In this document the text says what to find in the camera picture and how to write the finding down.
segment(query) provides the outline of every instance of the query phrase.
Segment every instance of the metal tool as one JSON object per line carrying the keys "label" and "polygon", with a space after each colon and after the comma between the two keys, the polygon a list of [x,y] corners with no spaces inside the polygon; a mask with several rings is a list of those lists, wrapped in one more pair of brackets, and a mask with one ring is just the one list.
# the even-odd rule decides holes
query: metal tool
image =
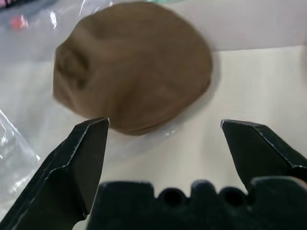
{"label": "metal tool", "polygon": [[[83,137],[83,144],[73,141],[73,131],[51,153],[57,156],[58,164],[50,161],[53,157],[43,163],[1,222],[1,230],[71,230],[89,214],[101,173],[108,122],[81,124],[87,125],[87,132],[83,129],[84,134],[81,131],[74,136]],[[248,194],[233,187],[217,193],[204,180],[193,183],[190,197],[168,188],[155,198],[150,183],[102,183],[87,230],[305,229],[307,160],[264,125],[224,120],[222,129]],[[75,163],[61,161],[61,155],[68,159],[75,147],[79,153],[73,155]],[[85,160],[83,152],[92,153],[95,157],[90,159],[95,161]]]}

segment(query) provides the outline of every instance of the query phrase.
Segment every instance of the clear plastic bag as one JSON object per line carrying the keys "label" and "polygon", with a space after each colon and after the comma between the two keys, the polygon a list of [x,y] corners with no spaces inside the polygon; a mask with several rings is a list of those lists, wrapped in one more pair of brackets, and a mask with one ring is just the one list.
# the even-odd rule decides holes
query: clear plastic bag
{"label": "clear plastic bag", "polygon": [[39,161],[0,111],[0,220],[36,172]]}

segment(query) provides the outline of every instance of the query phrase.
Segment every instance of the red object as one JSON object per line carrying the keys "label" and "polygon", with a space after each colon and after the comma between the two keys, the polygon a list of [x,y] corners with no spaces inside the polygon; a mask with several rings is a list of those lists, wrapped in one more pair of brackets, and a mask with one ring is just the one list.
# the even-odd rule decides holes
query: red object
{"label": "red object", "polygon": [[28,21],[23,15],[15,16],[11,20],[11,27],[13,30],[21,30],[28,27],[28,25]]}

